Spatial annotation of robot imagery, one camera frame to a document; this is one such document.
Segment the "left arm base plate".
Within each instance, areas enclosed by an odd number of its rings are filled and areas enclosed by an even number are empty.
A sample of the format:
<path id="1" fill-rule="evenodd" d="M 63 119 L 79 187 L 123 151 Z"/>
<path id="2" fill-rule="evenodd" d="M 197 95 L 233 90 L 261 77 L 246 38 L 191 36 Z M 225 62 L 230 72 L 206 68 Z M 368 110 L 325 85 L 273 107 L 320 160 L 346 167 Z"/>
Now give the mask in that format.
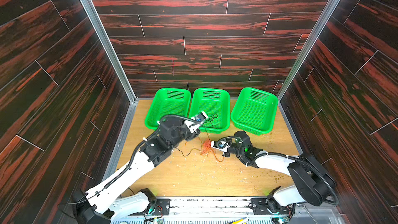
<path id="1" fill-rule="evenodd" d="M 171 199 L 157 198 L 151 202 L 144 211 L 130 214 L 130 216 L 167 216 L 170 213 Z"/>

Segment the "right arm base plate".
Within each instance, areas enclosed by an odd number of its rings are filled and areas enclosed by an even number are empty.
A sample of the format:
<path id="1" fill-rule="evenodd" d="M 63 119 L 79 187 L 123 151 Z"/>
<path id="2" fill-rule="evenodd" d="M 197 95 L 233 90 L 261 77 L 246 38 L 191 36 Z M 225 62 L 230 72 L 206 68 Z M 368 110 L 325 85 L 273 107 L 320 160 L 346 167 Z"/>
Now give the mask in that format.
<path id="1" fill-rule="evenodd" d="M 248 207 L 255 215 L 292 215 L 292 207 L 281 206 L 269 198 L 251 198 Z"/>

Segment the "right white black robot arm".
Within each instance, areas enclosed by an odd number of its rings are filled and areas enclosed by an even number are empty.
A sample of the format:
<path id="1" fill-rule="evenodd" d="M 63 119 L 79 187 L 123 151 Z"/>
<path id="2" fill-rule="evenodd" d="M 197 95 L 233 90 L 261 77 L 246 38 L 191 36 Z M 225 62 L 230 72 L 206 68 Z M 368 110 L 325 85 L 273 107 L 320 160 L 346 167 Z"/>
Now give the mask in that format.
<path id="1" fill-rule="evenodd" d="M 297 203 L 309 203 L 313 206 L 340 203 L 335 191 L 335 180 L 309 153 L 289 156 L 265 151 L 255 147 L 245 131 L 238 131 L 233 136 L 211 141 L 210 146 L 222 151 L 225 157 L 236 155 L 237 159 L 247 167 L 268 169 L 292 178 L 292 186 L 275 188 L 262 203 L 253 203 L 254 209 L 265 207 L 273 215 L 282 214 L 284 211 L 292 215 Z"/>

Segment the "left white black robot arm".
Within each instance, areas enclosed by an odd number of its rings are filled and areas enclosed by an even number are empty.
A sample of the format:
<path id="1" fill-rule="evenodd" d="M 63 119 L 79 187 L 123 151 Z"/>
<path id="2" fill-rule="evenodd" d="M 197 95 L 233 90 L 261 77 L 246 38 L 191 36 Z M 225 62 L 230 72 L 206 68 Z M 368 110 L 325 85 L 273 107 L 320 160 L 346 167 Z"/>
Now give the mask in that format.
<path id="1" fill-rule="evenodd" d="M 190 141 L 200 133 L 208 119 L 201 112 L 191 118 L 165 115 L 158 128 L 134 149 L 130 160 L 110 177 L 83 192 L 73 194 L 70 205 L 79 224 L 110 224 L 131 214 L 149 214 L 156 197 L 149 189 L 125 198 L 120 195 L 134 182 L 166 160 L 182 141 Z"/>

